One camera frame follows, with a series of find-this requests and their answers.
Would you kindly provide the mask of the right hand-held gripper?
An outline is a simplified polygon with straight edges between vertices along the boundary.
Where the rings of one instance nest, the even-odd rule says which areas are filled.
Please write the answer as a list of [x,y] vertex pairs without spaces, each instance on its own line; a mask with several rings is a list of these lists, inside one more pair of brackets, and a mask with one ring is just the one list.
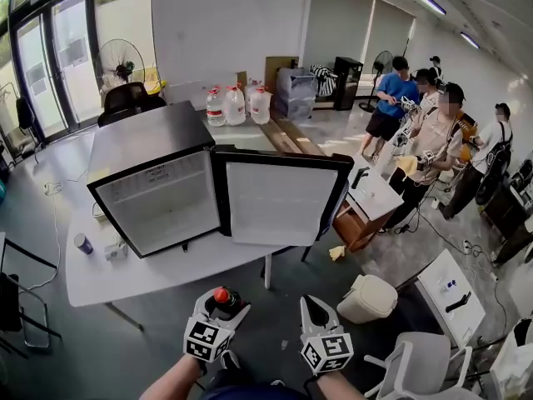
[[311,324],[319,328],[332,328],[322,332],[302,335],[301,356],[313,376],[343,369],[354,355],[351,335],[337,326],[335,310],[312,295],[300,299],[301,327],[309,330]]

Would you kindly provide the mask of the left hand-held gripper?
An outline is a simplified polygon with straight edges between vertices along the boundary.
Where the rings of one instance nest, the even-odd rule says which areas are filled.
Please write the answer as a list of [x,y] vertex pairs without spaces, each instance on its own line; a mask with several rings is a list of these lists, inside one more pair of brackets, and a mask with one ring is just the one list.
[[252,307],[247,303],[230,320],[210,318],[217,307],[216,290],[213,288],[196,300],[183,338],[183,352],[206,363],[213,363],[228,348],[236,329]]

